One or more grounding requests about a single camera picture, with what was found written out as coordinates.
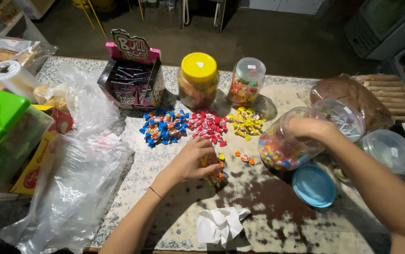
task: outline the red string bracelet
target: red string bracelet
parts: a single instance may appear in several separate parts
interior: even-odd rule
[[[149,186],[148,188],[151,189],[155,194],[157,194],[162,200],[164,200],[164,199],[162,198],[162,196],[159,195],[159,193],[157,193],[151,186]]]

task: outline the counter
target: counter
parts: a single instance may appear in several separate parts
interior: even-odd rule
[[[56,72],[60,61],[68,61],[85,71],[102,72],[106,61],[49,57],[37,78],[42,83],[59,82]],[[166,91],[163,105],[174,104],[177,110],[187,108],[177,96],[177,67],[164,66]],[[230,84],[230,72],[220,72],[220,84],[213,109],[224,116],[234,112],[224,101]],[[296,92],[301,84],[313,81],[295,77],[270,76],[254,106],[269,119],[267,128],[281,114],[297,106],[304,106]],[[121,119],[110,127],[116,135],[136,151],[134,164],[121,179],[120,188],[114,194],[113,202],[98,232],[88,246],[98,250],[120,220],[140,199],[157,173],[180,151],[193,133],[178,143],[159,144],[153,149],[147,146],[138,129],[143,126],[142,112],[121,110]],[[165,251],[211,251],[222,250],[220,246],[200,244],[196,238],[196,220],[203,209],[235,206],[251,210],[246,218],[245,231],[228,242],[228,250],[241,252],[274,253],[388,253],[389,235],[360,197],[350,188],[336,182],[337,198],[326,209],[317,210],[305,205],[294,193],[290,173],[267,170],[257,151],[258,136],[245,141],[235,136],[228,124],[228,133],[223,135],[226,147],[216,146],[216,152],[226,158],[226,171],[230,175],[226,186],[215,189],[205,180],[185,182],[166,197],[158,216],[149,232],[145,249]],[[256,161],[247,165],[234,152],[240,150]],[[324,166],[324,156],[318,156],[316,163]],[[0,202],[0,228],[9,225],[28,212],[28,200]]]

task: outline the concrete floor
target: concrete floor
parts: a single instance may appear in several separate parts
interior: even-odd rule
[[[36,26],[49,43],[60,47],[59,56],[108,60],[106,39],[97,22],[93,23],[95,29],[82,9],[70,0],[59,0]],[[217,34],[213,17],[194,16],[189,26],[179,30],[177,10],[147,8],[142,21],[134,6],[132,12],[102,25],[110,41],[113,28],[144,37],[151,47],[162,51],[162,64],[171,66],[179,66],[192,52],[211,55],[219,70],[231,71],[239,59],[250,56],[264,62],[267,74],[313,78],[369,74],[379,64],[359,59],[346,39],[344,24],[303,14],[239,8]]]

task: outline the yellow jar lid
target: yellow jar lid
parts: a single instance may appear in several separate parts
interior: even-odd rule
[[[217,73],[217,62],[205,53],[191,53],[182,59],[182,74],[189,81],[207,82]]]

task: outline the candy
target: candy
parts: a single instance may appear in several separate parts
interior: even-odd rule
[[[217,163],[222,166],[222,170],[215,170],[210,175],[204,176],[204,179],[209,182],[209,185],[212,185],[212,183],[214,183],[217,187],[220,187],[220,181],[227,179],[229,175],[228,173],[223,171],[223,169],[225,168],[225,156],[223,154],[219,154],[217,158]],[[207,155],[201,160],[201,166],[207,167],[209,165],[211,165],[211,162],[209,161],[209,156]]]
[[[186,121],[189,117],[189,114],[184,113],[183,110],[175,113],[173,106],[169,106],[168,111],[158,107],[155,112],[143,114],[143,118],[146,121],[143,128],[139,129],[139,131],[145,134],[145,140],[148,143],[148,147],[151,148],[160,140],[164,145],[176,143],[177,137],[188,126]]]
[[[259,130],[262,129],[262,123],[267,119],[252,108],[239,107],[237,115],[229,114],[226,116],[226,120],[232,123],[235,134],[245,138],[245,141],[250,141],[251,136],[260,135]]]
[[[242,159],[243,162],[250,163],[251,165],[254,165],[254,159],[248,157],[248,155],[246,155],[246,154],[243,154],[243,153],[241,153],[239,151],[235,151],[235,156],[240,157],[240,159]]]
[[[226,121],[210,109],[207,112],[202,110],[198,113],[192,113],[191,119],[188,120],[188,127],[196,131],[192,137],[200,135],[214,145],[219,143],[221,147],[226,146],[226,141],[223,141],[222,137],[222,133],[227,132]]]

